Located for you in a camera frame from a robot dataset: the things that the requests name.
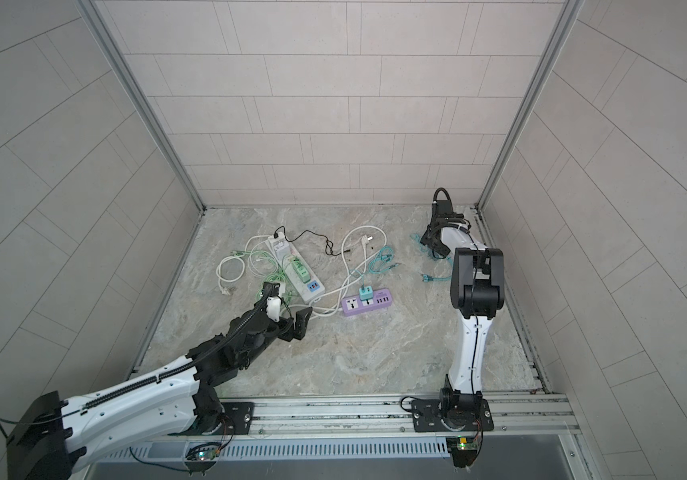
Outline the teal charger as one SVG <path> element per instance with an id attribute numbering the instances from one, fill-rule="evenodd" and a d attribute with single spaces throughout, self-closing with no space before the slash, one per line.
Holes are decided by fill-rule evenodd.
<path id="1" fill-rule="evenodd" d="M 373 298 L 373 287 L 363 286 L 359 288 L 359 299 L 361 299 L 361 302 L 371 300 L 371 298 Z"/>

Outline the purple power strip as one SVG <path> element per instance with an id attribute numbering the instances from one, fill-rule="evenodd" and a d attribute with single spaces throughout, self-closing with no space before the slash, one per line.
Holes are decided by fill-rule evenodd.
<path id="1" fill-rule="evenodd" d="M 393 295 L 391 295 L 389 289 L 383 288 L 375 290 L 373 294 L 371 294 L 371 297 L 366 300 L 361 300 L 359 295 L 343 298 L 341 308 L 343 316 L 351 317 L 389 308 L 391 304 L 393 304 Z"/>

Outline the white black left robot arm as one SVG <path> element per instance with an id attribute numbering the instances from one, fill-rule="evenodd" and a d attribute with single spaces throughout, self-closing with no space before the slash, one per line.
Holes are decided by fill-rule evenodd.
<path id="1" fill-rule="evenodd" d="M 221 402 L 217 386 L 234 379 L 276 340 L 306 336 L 312 308 L 291 312 L 277 283 L 229 329 L 171 363 L 90 394 L 37 398 L 7 433 L 11 479 L 68 479 L 121 450 L 163 435 L 217 435 L 225 448 L 250 430 L 251 403 Z"/>

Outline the white multicolour power strip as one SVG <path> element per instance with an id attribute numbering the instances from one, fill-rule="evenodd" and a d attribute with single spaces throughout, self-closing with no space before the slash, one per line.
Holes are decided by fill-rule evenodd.
<path id="1" fill-rule="evenodd" d="M 269 246 L 279 266 L 300 294 L 303 302 L 314 303 L 326 292 L 324 284 L 310 264 L 301 256 L 292 242 L 287 240 L 283 232 L 271 235 Z"/>

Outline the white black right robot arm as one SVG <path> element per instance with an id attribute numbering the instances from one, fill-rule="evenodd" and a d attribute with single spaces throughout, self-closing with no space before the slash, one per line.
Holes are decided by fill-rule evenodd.
<path id="1" fill-rule="evenodd" d="M 487 334 L 505 305 L 503 251 L 491 248 L 471 233 L 471 223 L 453 209 L 451 199 L 431 202 L 431 219 L 421 245 L 431 255 L 451 261 L 451 306 L 459 313 L 455 357 L 437 414 L 451 431 L 483 429 L 483 358 Z"/>

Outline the light green cube charger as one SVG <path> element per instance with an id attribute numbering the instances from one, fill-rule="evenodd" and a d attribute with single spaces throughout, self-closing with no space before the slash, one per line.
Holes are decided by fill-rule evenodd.
<path id="1" fill-rule="evenodd" d="M 299 260 L 297 257 L 294 257 L 291 261 L 291 266 L 293 266 L 294 270 L 296 271 L 298 268 L 301 266 L 304 266 L 303 262 Z"/>

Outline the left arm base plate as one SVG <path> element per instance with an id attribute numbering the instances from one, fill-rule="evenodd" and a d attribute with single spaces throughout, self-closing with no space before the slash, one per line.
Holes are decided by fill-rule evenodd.
<path id="1" fill-rule="evenodd" d="M 252 428 L 256 404 L 247 401 L 222 403 L 206 416 L 199 427 L 201 435 L 244 436 Z"/>

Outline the white square charger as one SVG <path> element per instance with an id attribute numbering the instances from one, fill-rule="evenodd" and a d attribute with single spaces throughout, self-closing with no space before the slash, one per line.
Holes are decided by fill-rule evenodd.
<path id="1" fill-rule="evenodd" d="M 290 260 L 294 254 L 293 254 L 293 248 L 290 244 L 286 244 L 282 248 L 280 248 L 277 251 L 278 254 L 278 259 L 281 264 L 283 264 L 286 260 Z"/>

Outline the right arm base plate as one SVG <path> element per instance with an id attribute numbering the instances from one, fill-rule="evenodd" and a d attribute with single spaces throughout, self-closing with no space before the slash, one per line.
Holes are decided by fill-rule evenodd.
<path id="1" fill-rule="evenodd" d="M 407 412 L 411 415 L 413 429 L 417 433 L 427 432 L 477 432 L 487 433 L 495 429 L 493 414 L 487 399 L 471 396 L 461 400 L 460 406 L 445 409 L 437 399 L 415 398 L 409 402 Z"/>

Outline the light green charger block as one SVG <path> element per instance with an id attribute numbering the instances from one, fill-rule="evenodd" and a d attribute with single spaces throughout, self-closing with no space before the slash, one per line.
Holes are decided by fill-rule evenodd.
<path id="1" fill-rule="evenodd" d="M 303 283 L 309 283 L 311 280 L 311 274 L 309 274 L 309 271 L 304 267 L 301 266 L 296 270 L 297 276 L 299 276 L 301 282 Z"/>

